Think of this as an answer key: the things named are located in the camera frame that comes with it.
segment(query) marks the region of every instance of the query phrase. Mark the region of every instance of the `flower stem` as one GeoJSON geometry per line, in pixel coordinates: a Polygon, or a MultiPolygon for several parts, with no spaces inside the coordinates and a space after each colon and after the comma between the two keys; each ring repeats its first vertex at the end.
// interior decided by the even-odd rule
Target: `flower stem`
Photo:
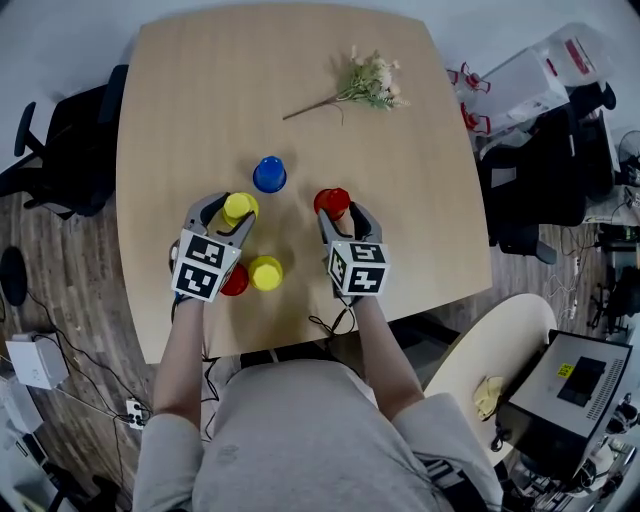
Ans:
{"type": "Polygon", "coordinates": [[[322,100],[319,101],[318,103],[314,103],[313,105],[307,107],[307,108],[303,108],[302,110],[298,110],[297,112],[294,112],[293,114],[289,114],[286,115],[282,118],[283,121],[286,121],[287,119],[291,119],[292,117],[296,117],[299,116],[300,114],[304,114],[305,112],[309,112],[310,110],[315,110],[316,108],[320,108],[320,107],[324,107],[325,105],[331,105],[334,103],[338,103],[339,101],[343,101],[343,100],[339,100],[338,99],[338,95],[334,95],[331,96],[329,98],[327,98],[326,100],[322,100]]]}

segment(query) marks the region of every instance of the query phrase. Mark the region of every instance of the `red cup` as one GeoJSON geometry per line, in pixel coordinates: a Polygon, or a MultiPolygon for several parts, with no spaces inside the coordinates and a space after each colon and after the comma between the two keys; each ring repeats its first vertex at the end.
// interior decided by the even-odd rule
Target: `red cup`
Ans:
{"type": "Polygon", "coordinates": [[[241,263],[238,263],[231,275],[229,276],[229,280],[224,284],[222,290],[220,292],[223,295],[227,295],[229,297],[235,297],[236,295],[240,295],[243,291],[247,289],[249,285],[249,272],[241,263]]]}
{"type": "Polygon", "coordinates": [[[313,200],[313,209],[316,214],[322,209],[327,212],[333,221],[340,220],[344,212],[349,208],[351,198],[349,192],[342,188],[325,188],[316,195],[313,200]]]}

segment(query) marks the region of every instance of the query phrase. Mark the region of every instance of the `wire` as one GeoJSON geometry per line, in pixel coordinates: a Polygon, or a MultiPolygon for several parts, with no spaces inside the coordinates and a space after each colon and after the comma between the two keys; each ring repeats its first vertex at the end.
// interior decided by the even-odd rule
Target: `wire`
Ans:
{"type": "MultiPolygon", "coordinates": [[[[220,395],[218,394],[218,390],[216,389],[216,387],[213,385],[213,382],[211,382],[211,370],[213,369],[213,366],[216,364],[216,362],[218,361],[218,357],[214,357],[214,358],[206,358],[204,355],[202,356],[202,362],[203,363],[211,363],[209,364],[209,367],[205,370],[204,372],[204,378],[207,382],[207,386],[209,388],[209,391],[211,391],[211,394],[213,395],[212,397],[209,398],[204,398],[202,400],[200,400],[200,403],[206,403],[206,402],[220,402],[220,395]]],[[[209,421],[207,422],[207,424],[204,427],[204,435],[207,436],[207,439],[203,439],[203,441],[209,443],[211,441],[213,441],[213,438],[211,437],[211,435],[209,434],[209,427],[211,426],[211,423],[213,423],[213,419],[216,416],[216,410],[213,410],[213,413],[211,414],[211,417],[209,418],[209,421]]]]}
{"type": "MultiPolygon", "coordinates": [[[[7,359],[3,355],[0,355],[0,359],[4,359],[7,363],[9,363],[10,365],[13,366],[13,361],[11,361],[11,359],[7,359]]],[[[72,395],[71,393],[65,391],[64,389],[53,388],[53,391],[57,391],[58,393],[61,393],[61,394],[65,395],[67,398],[71,398],[72,400],[75,400],[76,402],[80,402],[82,405],[85,405],[85,406],[89,407],[90,409],[94,410],[95,412],[99,412],[100,414],[104,414],[105,416],[107,416],[109,418],[113,418],[114,417],[113,414],[111,414],[111,413],[109,413],[107,411],[103,411],[102,409],[98,409],[95,405],[91,405],[89,402],[85,402],[84,400],[81,400],[77,396],[72,395]]],[[[125,421],[123,419],[120,419],[120,421],[122,423],[126,423],[127,425],[129,424],[128,421],[125,421]]]]}
{"type": "Polygon", "coordinates": [[[122,386],[122,388],[129,393],[129,395],[135,399],[139,404],[141,404],[147,411],[151,412],[151,408],[148,407],[142,400],[140,400],[136,394],[131,391],[131,389],[122,381],[122,379],[120,378],[120,376],[114,372],[110,367],[108,367],[107,365],[104,365],[98,361],[96,361],[95,359],[93,359],[93,357],[91,357],[91,355],[89,355],[88,352],[82,350],[81,348],[78,348],[76,346],[74,346],[70,341],[69,338],[67,337],[67,335],[65,334],[65,332],[60,329],[55,322],[53,321],[51,314],[49,312],[49,309],[47,308],[47,306],[45,304],[43,304],[42,302],[40,302],[38,299],[36,299],[33,294],[31,293],[31,290],[27,290],[27,294],[29,295],[29,297],[31,297],[31,300],[33,300],[33,302],[35,302],[36,304],[38,304],[38,306],[40,306],[42,309],[44,309],[46,315],[47,315],[47,320],[49,321],[49,324],[51,324],[51,328],[54,329],[57,333],[62,335],[62,338],[64,339],[65,343],[67,345],[69,345],[69,347],[71,347],[72,350],[81,353],[82,355],[84,355],[89,361],[91,361],[94,365],[96,365],[98,368],[102,368],[103,370],[108,371],[109,373],[111,373],[111,375],[113,375],[113,377],[118,381],[118,384],[120,384],[120,386],[122,386]]]}
{"type": "Polygon", "coordinates": [[[309,316],[309,321],[319,325],[320,327],[322,327],[327,334],[329,335],[329,338],[325,341],[325,344],[327,344],[329,341],[333,340],[333,338],[335,338],[336,336],[343,336],[344,334],[349,334],[350,332],[353,331],[353,329],[355,329],[356,327],[356,316],[353,313],[353,304],[352,303],[350,306],[344,301],[344,299],[342,297],[338,297],[340,299],[340,302],[342,302],[342,304],[344,304],[344,309],[340,312],[340,314],[336,317],[335,321],[333,322],[333,325],[329,326],[327,324],[325,324],[322,319],[318,316],[315,315],[310,315],[309,316]],[[339,327],[340,323],[342,322],[342,319],[344,318],[344,315],[346,313],[349,313],[351,315],[351,327],[349,328],[348,331],[345,331],[343,333],[337,333],[336,329],[339,327]]]}
{"type": "MultiPolygon", "coordinates": [[[[33,300],[33,302],[35,302],[38,306],[40,306],[42,309],[44,309],[45,314],[47,315],[47,320],[49,321],[49,324],[51,325],[51,328],[58,334],[60,334],[62,336],[62,339],[65,341],[65,343],[67,345],[69,345],[69,347],[76,351],[79,352],[81,354],[83,354],[89,361],[91,361],[95,366],[97,366],[98,368],[101,368],[103,370],[108,371],[109,373],[111,373],[111,375],[113,375],[113,377],[116,379],[116,381],[118,382],[118,384],[120,384],[120,386],[122,386],[122,388],[124,390],[127,391],[127,393],[129,393],[129,395],[135,399],[140,405],[141,405],[141,410],[146,411],[149,414],[152,414],[151,408],[148,407],[142,400],[140,400],[136,394],[131,391],[131,389],[122,381],[122,379],[120,378],[120,376],[114,372],[109,366],[104,365],[98,361],[96,361],[95,359],[93,359],[93,357],[91,357],[89,355],[89,353],[87,353],[86,351],[76,347],[75,345],[73,345],[73,343],[71,343],[71,341],[69,341],[69,338],[67,337],[66,333],[60,329],[56,323],[53,321],[53,318],[51,316],[51,313],[49,312],[49,308],[47,308],[47,306],[39,301],[38,299],[36,299],[34,297],[34,295],[31,293],[31,290],[27,289],[27,294],[29,295],[29,297],[31,297],[31,300],[33,300]]],[[[118,454],[118,465],[120,466],[120,489],[124,489],[124,466],[122,463],[122,453],[120,451],[120,439],[118,438],[118,428],[116,425],[116,421],[120,420],[126,423],[129,423],[128,421],[128,416],[123,415],[123,414],[119,414],[118,412],[116,412],[107,402],[107,400],[105,399],[105,397],[102,395],[102,393],[100,392],[100,390],[98,389],[98,385],[93,381],[93,379],[91,379],[91,377],[89,377],[86,373],[84,373],[80,368],[78,368],[78,366],[76,366],[71,359],[69,359],[67,357],[67,355],[64,353],[64,350],[62,349],[62,345],[60,343],[60,340],[54,340],[53,338],[50,338],[49,336],[45,336],[42,334],[37,334],[37,337],[40,338],[46,338],[51,340],[53,343],[55,343],[58,347],[58,349],[60,350],[60,353],[62,354],[63,359],[65,360],[65,365],[67,365],[67,369],[69,368],[69,365],[71,365],[71,367],[77,371],[79,374],[81,374],[82,376],[84,376],[90,383],[91,385],[94,387],[94,389],[96,390],[96,393],[98,393],[98,396],[100,397],[100,399],[102,400],[102,402],[104,403],[105,407],[111,412],[113,413],[113,417],[112,417],[112,421],[113,421],[113,434],[114,437],[116,438],[116,451],[118,454]]]]}
{"type": "Polygon", "coordinates": [[[116,452],[118,453],[118,463],[120,465],[120,489],[123,489],[124,488],[124,467],[122,464],[122,453],[120,452],[120,439],[118,438],[118,426],[116,425],[115,416],[113,417],[113,437],[116,438],[116,452]]]}
{"type": "Polygon", "coordinates": [[[583,240],[581,241],[580,238],[578,236],[576,236],[576,234],[568,227],[566,226],[562,226],[561,227],[561,231],[560,231],[560,250],[562,252],[562,254],[564,256],[571,256],[573,254],[577,254],[577,259],[580,262],[580,270],[579,272],[573,276],[573,278],[571,279],[571,283],[569,285],[565,285],[562,281],[560,281],[560,279],[558,278],[558,276],[556,274],[553,274],[545,283],[544,289],[543,289],[543,296],[545,297],[545,299],[549,300],[551,298],[553,298],[555,295],[557,295],[559,292],[562,292],[563,297],[562,297],[562,301],[560,304],[560,311],[557,313],[557,321],[558,324],[560,323],[560,321],[563,319],[563,317],[573,311],[573,306],[575,305],[575,297],[578,291],[578,285],[581,281],[582,278],[582,274],[584,273],[584,270],[587,266],[587,259],[589,256],[589,249],[592,249],[594,247],[598,246],[598,242],[597,240],[594,238],[594,240],[592,241],[592,243],[589,243],[588,239],[587,239],[587,235],[588,232],[584,232],[583,234],[583,240]],[[564,233],[565,230],[569,231],[569,235],[571,236],[571,240],[573,241],[575,247],[569,251],[566,252],[565,248],[564,248],[564,233]],[[556,280],[557,282],[557,287],[555,289],[553,289],[553,291],[551,291],[551,284],[553,282],[553,280],[556,280]]]}

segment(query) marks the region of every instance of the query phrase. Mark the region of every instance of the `person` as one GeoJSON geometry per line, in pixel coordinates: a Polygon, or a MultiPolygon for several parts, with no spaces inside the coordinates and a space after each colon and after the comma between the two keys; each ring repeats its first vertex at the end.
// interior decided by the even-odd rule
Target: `person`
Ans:
{"type": "Polygon", "coordinates": [[[259,364],[254,354],[221,390],[203,447],[203,308],[198,300],[176,308],[134,512],[500,509],[498,479],[453,397],[424,397],[375,297],[353,306],[375,403],[329,357],[259,364]]]}

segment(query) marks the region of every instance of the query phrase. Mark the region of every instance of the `black chair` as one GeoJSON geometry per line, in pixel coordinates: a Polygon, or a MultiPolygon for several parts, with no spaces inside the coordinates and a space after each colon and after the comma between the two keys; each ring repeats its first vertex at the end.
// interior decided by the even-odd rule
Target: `black chair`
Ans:
{"type": "Polygon", "coordinates": [[[625,267],[620,279],[611,287],[609,299],[604,299],[604,290],[600,284],[599,297],[591,297],[596,304],[596,314],[587,325],[595,329],[600,325],[603,316],[607,317],[607,332],[628,332],[628,328],[622,326],[621,319],[624,316],[633,316],[640,312],[640,270],[634,267],[625,267]]]}
{"type": "Polygon", "coordinates": [[[570,106],[558,109],[522,147],[496,146],[478,162],[489,243],[508,254],[553,264],[540,242],[540,224],[577,226],[586,212],[578,124],[570,106]],[[492,187],[494,169],[515,169],[514,180],[492,187]]]}
{"type": "Polygon", "coordinates": [[[63,219],[98,213],[115,190],[120,107],[128,66],[116,66],[107,85],[56,105],[46,143],[29,131],[35,103],[22,114],[15,156],[29,148],[42,168],[11,169],[0,175],[0,196],[27,192],[27,209],[46,206],[63,219]]]}
{"type": "Polygon", "coordinates": [[[51,482],[58,492],[47,508],[47,512],[58,512],[63,500],[67,499],[79,512],[116,512],[116,500],[120,486],[116,483],[94,475],[93,483],[98,486],[99,493],[90,498],[73,475],[55,464],[47,463],[43,469],[50,475],[51,482]]]}

